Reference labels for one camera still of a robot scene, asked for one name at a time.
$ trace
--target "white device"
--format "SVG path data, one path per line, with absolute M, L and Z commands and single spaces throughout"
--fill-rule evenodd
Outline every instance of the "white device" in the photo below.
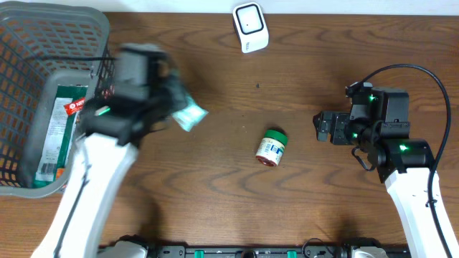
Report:
M 250 2 L 236 6 L 232 16 L 242 53 L 254 52 L 268 45 L 268 28 L 259 4 Z

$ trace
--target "wooden table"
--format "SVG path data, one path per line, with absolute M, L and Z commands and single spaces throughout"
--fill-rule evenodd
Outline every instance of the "wooden table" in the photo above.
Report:
M 209 111 L 184 132 L 176 123 L 145 138 L 110 213 L 102 243 L 142 234 L 190 245 L 299 245 L 374 237 L 406 243 L 392 200 L 376 172 L 351 147 L 319 143 L 312 117 L 349 110 L 344 87 L 375 69 L 414 63 L 442 79 L 453 105 L 453 129 L 440 184 L 459 234 L 459 23 L 455 17 L 266 15 L 267 49 L 243 54 L 229 14 L 107 14 L 110 45 L 160 44 L 176 60 L 195 100 Z M 412 138 L 436 153 L 445 126 L 437 85 L 414 70 L 378 75 L 376 86 L 410 94 Z M 266 128 L 290 142 L 277 168 L 255 151 Z M 28 257 L 60 201 L 0 198 L 0 253 Z

